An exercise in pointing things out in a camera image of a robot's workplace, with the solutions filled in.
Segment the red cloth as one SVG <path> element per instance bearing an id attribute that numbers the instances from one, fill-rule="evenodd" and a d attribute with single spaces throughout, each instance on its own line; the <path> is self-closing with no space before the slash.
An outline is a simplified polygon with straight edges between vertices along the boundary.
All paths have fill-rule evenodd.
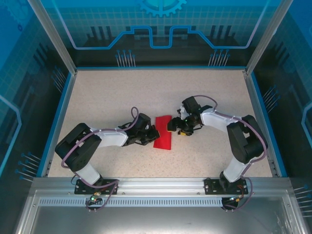
<path id="1" fill-rule="evenodd" d="M 155 127 L 158 130 L 160 137 L 154 141 L 154 148 L 171 150 L 172 133 L 167 130 L 167 124 L 170 120 L 172 120 L 172 116 L 170 115 L 156 117 Z"/>

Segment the steel sheet platform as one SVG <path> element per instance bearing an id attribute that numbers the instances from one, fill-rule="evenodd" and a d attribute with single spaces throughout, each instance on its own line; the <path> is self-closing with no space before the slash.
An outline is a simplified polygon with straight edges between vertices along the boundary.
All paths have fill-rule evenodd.
<path id="1" fill-rule="evenodd" d="M 225 207 L 43 207 L 27 199 L 14 234 L 309 234 L 290 195 L 254 196 Z"/>

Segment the aluminium mounting rail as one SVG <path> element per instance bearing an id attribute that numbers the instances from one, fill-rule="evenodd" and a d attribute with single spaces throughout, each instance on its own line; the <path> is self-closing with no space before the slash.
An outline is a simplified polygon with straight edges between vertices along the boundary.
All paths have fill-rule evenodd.
<path id="1" fill-rule="evenodd" d="M 255 196 L 293 194 L 291 182 L 285 177 L 252 177 L 248 182 Z M 35 178 L 30 196 L 73 196 L 74 185 L 69 177 Z M 121 178 L 117 196 L 204 196 L 204 178 Z"/>

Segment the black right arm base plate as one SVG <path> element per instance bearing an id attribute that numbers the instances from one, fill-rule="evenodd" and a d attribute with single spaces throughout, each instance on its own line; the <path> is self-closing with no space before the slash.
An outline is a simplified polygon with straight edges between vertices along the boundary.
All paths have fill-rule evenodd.
<path id="1" fill-rule="evenodd" d="M 229 183 L 219 178 L 207 178 L 204 180 L 204 190 L 206 195 L 247 195 L 249 193 L 247 182 L 244 179 Z"/>

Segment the aluminium blue side rail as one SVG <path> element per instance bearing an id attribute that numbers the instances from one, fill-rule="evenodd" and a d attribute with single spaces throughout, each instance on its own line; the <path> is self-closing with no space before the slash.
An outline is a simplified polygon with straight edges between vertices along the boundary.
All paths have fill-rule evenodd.
<path id="1" fill-rule="evenodd" d="M 247 72 L 243 70 L 243 76 L 250 96 L 255 118 L 268 144 L 267 159 L 271 173 L 273 177 L 288 177 L 254 73 L 247 74 Z"/>
<path id="2" fill-rule="evenodd" d="M 46 177 L 49 173 L 50 165 L 52 163 L 53 155 L 55 153 L 55 147 L 58 143 L 58 138 L 64 122 L 66 110 L 68 108 L 75 80 L 76 75 L 72 75 L 71 73 L 69 73 L 58 103 L 58 107 L 41 157 L 36 177 Z"/>

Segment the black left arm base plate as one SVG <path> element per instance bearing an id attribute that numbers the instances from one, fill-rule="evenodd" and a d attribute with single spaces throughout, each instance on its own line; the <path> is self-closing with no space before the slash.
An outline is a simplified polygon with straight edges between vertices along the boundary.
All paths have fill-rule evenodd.
<path id="1" fill-rule="evenodd" d="M 95 186 L 104 186 L 109 183 L 114 182 L 115 179 L 103 179 L 100 178 L 96 183 Z M 95 192 L 101 192 L 101 195 L 109 195 L 114 187 L 114 184 L 105 188 L 92 188 L 87 186 L 83 183 L 80 179 L 76 181 L 76 187 L 74 190 L 74 194 L 76 195 L 93 195 Z"/>

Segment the blue printed enclosure panel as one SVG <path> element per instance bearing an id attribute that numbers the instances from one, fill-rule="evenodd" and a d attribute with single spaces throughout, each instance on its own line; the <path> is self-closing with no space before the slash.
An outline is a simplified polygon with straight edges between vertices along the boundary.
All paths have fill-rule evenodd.
<path id="1" fill-rule="evenodd" d="M 276 0 L 41 0 L 78 68 L 245 66 Z"/>
<path id="2" fill-rule="evenodd" d="M 281 174 L 312 234 L 312 0 L 293 0 L 253 71 Z"/>
<path id="3" fill-rule="evenodd" d="M 0 234 L 15 234 L 70 77 L 28 0 L 0 0 Z"/>

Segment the aluminium frame post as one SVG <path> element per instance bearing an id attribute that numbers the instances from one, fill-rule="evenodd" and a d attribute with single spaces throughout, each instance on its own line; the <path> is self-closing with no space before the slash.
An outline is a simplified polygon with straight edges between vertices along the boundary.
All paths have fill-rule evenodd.
<path id="1" fill-rule="evenodd" d="M 48 35 L 50 41 L 54 45 L 57 53 L 59 54 L 60 58 L 64 62 L 68 71 L 73 75 L 77 75 L 77 68 L 68 53 L 57 29 L 55 28 L 52 20 L 50 19 L 47 11 L 45 10 L 44 6 L 42 5 L 40 0 L 27 0 L 30 4 L 31 8 L 33 9 L 35 15 L 37 16 L 38 20 L 40 21 L 42 27 L 44 28 L 46 34 Z"/>
<path id="2" fill-rule="evenodd" d="M 275 35 L 278 27 L 280 26 L 284 16 L 286 15 L 289 7 L 291 6 L 293 0 L 281 0 L 280 4 L 278 5 L 271 21 L 269 22 L 263 36 L 259 44 L 256 46 L 254 53 L 252 54 L 246 69 L 244 71 L 244 78 L 251 76 L 251 73 L 255 69 L 256 65 L 260 61 L 263 53 L 265 52 L 266 48 L 268 47 L 271 39 Z"/>

